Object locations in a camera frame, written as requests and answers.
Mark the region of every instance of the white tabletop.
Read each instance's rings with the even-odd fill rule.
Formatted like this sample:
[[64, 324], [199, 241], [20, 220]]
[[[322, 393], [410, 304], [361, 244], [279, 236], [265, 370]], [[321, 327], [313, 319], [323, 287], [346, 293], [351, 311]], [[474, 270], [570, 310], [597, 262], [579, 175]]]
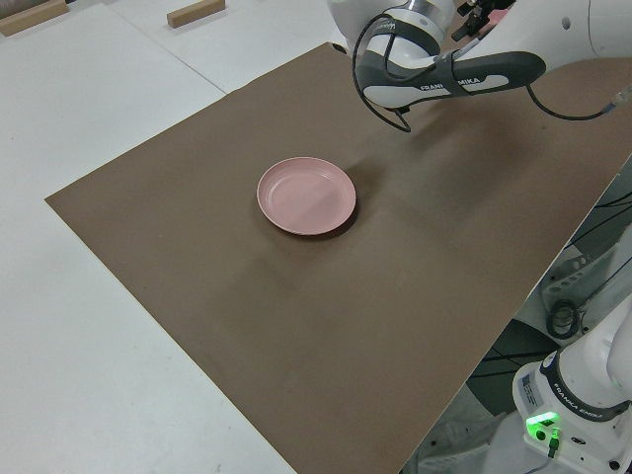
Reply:
[[0, 37], [0, 472], [292, 473], [44, 198], [327, 40], [325, 2], [104, 3]]

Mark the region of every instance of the brown table surface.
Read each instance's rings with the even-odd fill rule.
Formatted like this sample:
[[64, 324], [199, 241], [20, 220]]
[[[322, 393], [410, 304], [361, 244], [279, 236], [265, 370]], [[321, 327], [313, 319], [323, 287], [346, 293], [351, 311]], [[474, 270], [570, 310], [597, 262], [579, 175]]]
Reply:
[[[536, 89], [585, 113], [629, 77]], [[372, 116], [321, 46], [48, 199], [299, 474], [396, 473], [632, 149], [631, 111], [564, 122], [523, 90], [408, 118]], [[352, 225], [266, 221], [257, 182], [291, 156], [346, 170]]]

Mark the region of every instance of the wooden stick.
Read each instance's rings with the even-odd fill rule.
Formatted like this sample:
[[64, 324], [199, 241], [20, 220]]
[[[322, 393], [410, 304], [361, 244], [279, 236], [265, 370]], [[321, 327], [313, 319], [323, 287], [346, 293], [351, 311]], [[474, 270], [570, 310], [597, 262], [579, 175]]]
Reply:
[[201, 0], [188, 7], [181, 8], [167, 14], [167, 23], [172, 28], [178, 28], [226, 8], [225, 0]]
[[65, 0], [48, 0], [46, 3], [0, 20], [0, 33], [5, 37], [58, 17], [68, 11]]

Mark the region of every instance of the pink object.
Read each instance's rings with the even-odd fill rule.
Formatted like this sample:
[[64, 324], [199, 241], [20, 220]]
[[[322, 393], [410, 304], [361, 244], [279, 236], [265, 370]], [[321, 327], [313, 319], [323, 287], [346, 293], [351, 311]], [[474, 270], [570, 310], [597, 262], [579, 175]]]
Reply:
[[317, 235], [342, 225], [356, 207], [352, 180], [319, 158], [283, 160], [262, 176], [259, 207], [276, 226], [300, 235]]

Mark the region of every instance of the green indicator light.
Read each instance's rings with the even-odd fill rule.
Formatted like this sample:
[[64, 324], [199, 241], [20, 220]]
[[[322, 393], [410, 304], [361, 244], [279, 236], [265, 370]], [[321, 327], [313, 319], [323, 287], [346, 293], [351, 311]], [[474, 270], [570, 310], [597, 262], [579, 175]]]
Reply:
[[[537, 432], [542, 428], [540, 425], [544, 427], [549, 427], [554, 425], [555, 422], [559, 420], [560, 416], [554, 412], [546, 412], [542, 415], [537, 415], [535, 417], [526, 419], [526, 430], [531, 437], [537, 439]], [[558, 437], [558, 429], [553, 430], [552, 437]]]

